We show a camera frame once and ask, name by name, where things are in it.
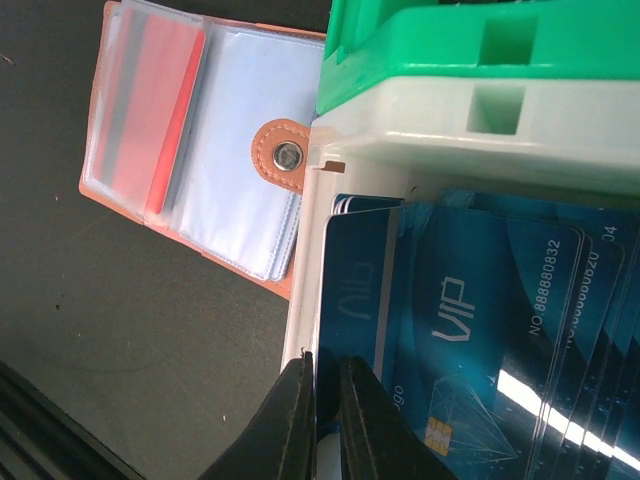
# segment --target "orange leather wallet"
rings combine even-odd
[[[107,2],[81,193],[288,299],[323,40]]]

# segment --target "gold chip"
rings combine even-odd
[[[424,443],[434,452],[446,457],[449,454],[452,433],[453,429],[449,425],[436,418],[429,417]]]

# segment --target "plastic container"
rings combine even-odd
[[[436,201],[450,187],[640,206],[640,82],[397,77],[311,130],[283,365],[316,352],[337,194]]]
[[[318,113],[395,76],[640,79],[640,3],[334,0]]]

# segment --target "stack of cards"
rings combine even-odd
[[[640,478],[640,220],[446,191],[339,195],[326,228],[318,425],[359,355],[460,479]]]

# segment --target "blue vip card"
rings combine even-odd
[[[637,218],[631,214],[626,215],[628,220],[623,227],[628,230],[632,230],[633,227],[637,229]],[[618,229],[614,233],[622,236],[625,232]],[[633,251],[633,257],[627,264],[625,272],[626,288],[620,292],[618,298],[614,296],[613,299],[613,302],[617,300],[617,303],[614,304],[616,327],[612,338],[613,345],[600,372],[602,380],[596,392],[595,407],[587,427],[589,435],[605,440],[605,448],[615,438],[620,426],[620,412],[628,400],[635,376],[636,364],[634,362],[637,362],[633,351],[630,350],[634,343],[633,334],[640,308],[640,266],[637,265],[636,259],[640,243],[637,240],[637,230],[635,233],[635,245],[627,250]],[[616,402],[621,402],[618,408],[614,408]],[[590,445],[583,445],[580,449],[577,467],[574,470],[574,477],[577,479],[591,478],[595,472],[599,472],[602,476],[607,468],[608,458],[598,455],[598,452]]]
[[[568,419],[578,421],[583,426],[588,422],[593,405],[593,397],[589,392],[594,391],[599,382],[600,365],[606,358],[610,335],[615,328],[615,325],[610,325],[608,331],[601,331],[624,261],[624,248],[612,242],[611,232],[615,233],[617,223],[611,223],[611,214],[601,209],[506,195],[450,190],[443,195],[443,201],[459,207],[573,223],[592,235],[591,252],[576,289],[577,301],[571,316],[567,350],[560,365],[557,390],[550,397],[553,407],[549,416],[551,428],[543,431],[540,454],[535,465],[534,478],[550,478],[569,424]],[[581,388],[585,389],[586,395],[576,407],[579,411],[572,417]],[[577,456],[578,448],[572,450],[573,456]]]
[[[624,449],[631,448],[634,444],[640,442],[640,424],[634,426],[633,419],[636,417],[635,413],[629,412],[633,409],[632,406],[635,402],[633,399],[633,386],[635,385],[635,379],[640,371],[640,322],[638,317],[640,312],[640,304],[632,299],[637,299],[640,295],[640,262],[636,259],[636,264],[629,287],[629,293],[627,294],[627,301],[622,310],[622,318],[636,317],[635,328],[633,337],[626,352],[626,358],[624,359],[624,365],[619,376],[618,387],[615,392],[615,401],[612,403],[611,412],[607,419],[607,423],[604,429],[604,433],[601,438],[601,448],[598,453],[594,464],[590,465],[590,477],[592,479],[604,478],[606,472],[609,470],[611,462],[616,459],[615,454],[620,453],[620,450],[614,451],[614,456],[609,455],[610,449],[616,443],[616,437],[624,445],[619,447]],[[623,426],[623,419],[627,416],[626,425]],[[636,447],[635,451],[640,453],[640,448]],[[618,458],[618,461],[622,461],[624,457]]]
[[[418,217],[397,240],[383,383],[458,478],[523,478],[582,235],[444,207]]]
[[[377,345],[384,345],[383,299],[388,298],[388,256],[393,259],[399,210],[337,215],[327,223],[316,390],[320,437],[337,429],[333,420],[339,405],[340,359],[357,355],[372,367],[381,364],[383,347]]]
[[[640,377],[634,382],[611,453],[607,480],[640,479]]]

